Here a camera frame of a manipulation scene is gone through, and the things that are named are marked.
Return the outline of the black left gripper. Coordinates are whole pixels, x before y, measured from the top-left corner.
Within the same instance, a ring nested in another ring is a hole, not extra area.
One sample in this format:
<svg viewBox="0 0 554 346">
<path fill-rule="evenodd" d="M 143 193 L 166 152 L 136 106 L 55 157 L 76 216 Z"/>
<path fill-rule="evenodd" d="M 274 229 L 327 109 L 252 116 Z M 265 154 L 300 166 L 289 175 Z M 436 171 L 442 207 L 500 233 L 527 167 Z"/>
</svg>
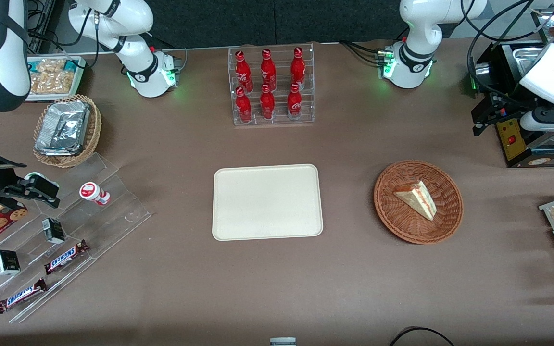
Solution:
<svg viewBox="0 0 554 346">
<path fill-rule="evenodd" d="M 471 110 L 474 136 L 480 136 L 488 127 L 506 120 L 519 120 L 539 105 L 539 97 L 530 91 L 510 94 L 488 92 L 491 105 L 477 105 Z"/>
</svg>

